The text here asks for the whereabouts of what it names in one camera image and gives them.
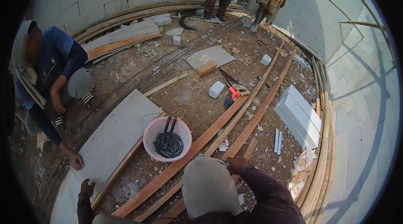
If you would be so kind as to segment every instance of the broken concrete piece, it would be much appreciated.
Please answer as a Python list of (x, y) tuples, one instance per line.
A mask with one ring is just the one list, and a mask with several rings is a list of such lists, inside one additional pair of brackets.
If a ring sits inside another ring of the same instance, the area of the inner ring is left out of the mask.
[(214, 83), (208, 91), (209, 96), (213, 97), (214, 99), (217, 98), (220, 93), (224, 90), (225, 85), (219, 81)]
[(165, 34), (172, 37), (172, 36), (181, 35), (182, 32), (183, 32), (183, 28), (174, 28), (174, 29), (170, 29), (170, 30), (167, 31)]
[(159, 66), (156, 66), (154, 69), (153, 69), (153, 75), (156, 75), (156, 74), (158, 74), (159, 72), (160, 72), (160, 67)]
[(181, 37), (174, 36), (174, 45), (181, 45)]
[(270, 58), (267, 54), (265, 54), (263, 56), (262, 60), (260, 61), (260, 63), (262, 63), (265, 66), (268, 66), (271, 61), (272, 61), (272, 58)]
[(170, 17), (157, 17), (153, 21), (156, 25), (158, 25), (158, 27), (172, 23), (172, 19)]
[(248, 18), (244, 24), (242, 24), (243, 26), (245, 26), (246, 28), (250, 28), (252, 26), (252, 19)]

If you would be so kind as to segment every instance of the white aerated concrete block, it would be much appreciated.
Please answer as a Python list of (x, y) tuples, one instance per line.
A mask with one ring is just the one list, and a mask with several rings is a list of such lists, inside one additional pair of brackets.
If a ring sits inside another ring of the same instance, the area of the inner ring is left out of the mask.
[(265, 66), (268, 66), (271, 61), (272, 61), (272, 58), (270, 58), (267, 54), (265, 54), (263, 56), (262, 60), (260, 61), (260, 63), (262, 63)]
[(302, 148), (318, 147), (322, 121), (293, 85), (284, 91), (275, 111)]
[(181, 37), (174, 36), (174, 45), (181, 45)]
[(169, 18), (171, 18), (171, 14), (170, 13), (162, 13), (162, 14), (158, 14), (158, 15), (149, 16), (149, 18), (151, 18), (152, 20), (154, 20), (154, 19), (156, 19), (158, 17), (169, 17)]
[(153, 20), (158, 27), (172, 23), (172, 19), (170, 17), (157, 17)]
[(224, 90), (224, 87), (225, 85), (223, 83), (217, 81), (210, 87), (210, 90), (208, 91), (209, 96), (213, 97), (214, 99), (217, 98)]

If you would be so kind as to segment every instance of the wooden plank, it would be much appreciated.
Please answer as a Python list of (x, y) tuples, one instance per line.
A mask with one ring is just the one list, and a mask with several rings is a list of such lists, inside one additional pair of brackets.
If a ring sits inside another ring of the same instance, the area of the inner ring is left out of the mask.
[[(165, 116), (164, 112), (162, 114), (160, 114), (158, 116), (158, 118), (163, 117), (163, 116)], [(95, 197), (95, 199), (91, 203), (91, 207), (93, 210), (98, 206), (102, 197), (106, 194), (108, 189), (113, 185), (113, 182), (120, 175), (120, 173), (124, 170), (124, 168), (126, 168), (127, 165), (133, 160), (133, 157), (138, 153), (138, 151), (143, 148), (144, 148), (143, 136), (141, 136), (141, 138), (137, 141), (137, 143), (131, 148), (131, 150), (128, 152), (128, 154), (120, 162), (118, 167), (116, 167), (115, 171), (113, 171), (113, 173), (108, 178), (108, 180), (104, 183), (101, 191), (98, 193), (98, 195)]]
[(146, 40), (146, 39), (151, 39), (151, 38), (156, 38), (159, 37), (160, 35), (150, 35), (150, 36), (143, 36), (143, 37), (137, 37), (137, 38), (131, 38), (131, 39), (126, 39), (126, 40), (122, 40), (122, 41), (118, 41), (118, 42), (114, 42), (114, 43), (109, 43), (106, 45), (101, 45), (95, 49), (90, 50), (89, 52), (87, 52), (88, 55), (88, 60), (91, 60), (92, 58), (104, 54), (104, 53), (108, 53), (112, 50), (118, 49), (120, 47), (129, 45), (129, 44), (133, 44), (136, 43), (138, 41), (142, 41), (142, 40)]
[(182, 74), (182, 75), (180, 75), (180, 76), (177, 76), (177, 77), (175, 77), (175, 78), (172, 78), (172, 79), (168, 80), (167, 82), (162, 83), (161, 85), (159, 85), (159, 86), (157, 86), (157, 87), (151, 89), (150, 91), (146, 92), (146, 93), (144, 94), (144, 96), (145, 96), (145, 97), (148, 97), (148, 96), (154, 94), (155, 92), (157, 92), (158, 90), (161, 90), (161, 89), (163, 89), (164, 87), (169, 86), (169, 85), (171, 85), (172, 83), (174, 83), (174, 82), (176, 82), (176, 81), (178, 81), (178, 80), (180, 80), (180, 79), (183, 79), (183, 78), (186, 77), (186, 76), (187, 76), (187, 73), (184, 73), (184, 74)]
[[(253, 153), (255, 151), (256, 145), (258, 144), (258, 141), (256, 138), (252, 138), (248, 142), (248, 145), (245, 147), (245, 150), (242, 153), (242, 156), (249, 161)], [(232, 179), (234, 180), (234, 183), (236, 184), (237, 181), (239, 180), (240, 176), (239, 175), (232, 175)], [(181, 212), (183, 212), (186, 209), (186, 206), (184, 205), (184, 199), (183, 197), (176, 202), (168, 211), (163, 213), (160, 218), (155, 220), (152, 224), (168, 224), (170, 223), (174, 218), (176, 218)]]
[(212, 126), (209, 127), (190, 147), (189, 152), (180, 160), (171, 163), (164, 171), (139, 191), (134, 197), (127, 201), (112, 213), (114, 216), (125, 217), (136, 207), (142, 204), (146, 199), (153, 195), (161, 186), (163, 186), (171, 177), (173, 177), (181, 168), (185, 166), (217, 132), (229, 121), (229, 119), (238, 111), (245, 102), (247, 96), (238, 98), (227, 111), (222, 114)]
[(216, 68), (217, 63), (214, 60), (212, 60), (196, 68), (196, 72), (200, 75), (200, 77), (203, 77), (204, 75), (208, 74), (209, 72), (213, 71)]
[(291, 62), (293, 61), (296, 51), (297, 51), (296, 49), (293, 50), (293, 53), (290, 55), (283, 71), (279, 75), (278, 80), (276, 81), (276, 83), (272, 87), (272, 89), (270, 90), (270, 93), (267, 95), (267, 97), (265, 98), (263, 103), (260, 105), (258, 111), (255, 113), (255, 115), (249, 121), (249, 123), (245, 127), (245, 129), (241, 132), (241, 134), (237, 137), (237, 139), (231, 144), (231, 146), (228, 148), (228, 150), (221, 157), (222, 160), (225, 161), (227, 159), (227, 157), (234, 157), (235, 154), (239, 151), (239, 149), (243, 146), (243, 144), (247, 141), (247, 139), (251, 135), (252, 131), (258, 125), (260, 119), (263, 117), (264, 113), (269, 108), (270, 103), (272, 102), (277, 91), (279, 90), (280, 85), (283, 82), (284, 77), (287, 74), (287, 71), (291, 65)]

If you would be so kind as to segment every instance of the plywood sheet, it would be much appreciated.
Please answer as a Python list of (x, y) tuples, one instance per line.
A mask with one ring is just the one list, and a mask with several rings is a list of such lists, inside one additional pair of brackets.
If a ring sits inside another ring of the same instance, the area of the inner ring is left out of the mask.
[(235, 60), (235, 58), (218, 45), (204, 50), (199, 50), (186, 59), (194, 70), (210, 61), (215, 61), (217, 63), (217, 67), (220, 67), (228, 62), (231, 62), (232, 60)]
[(92, 201), (146, 127), (161, 113), (162, 110), (138, 90), (130, 93), (80, 149), (84, 167), (80, 171), (69, 171), (63, 181), (53, 207), (51, 223), (77, 223), (81, 183), (87, 178), (96, 182)]

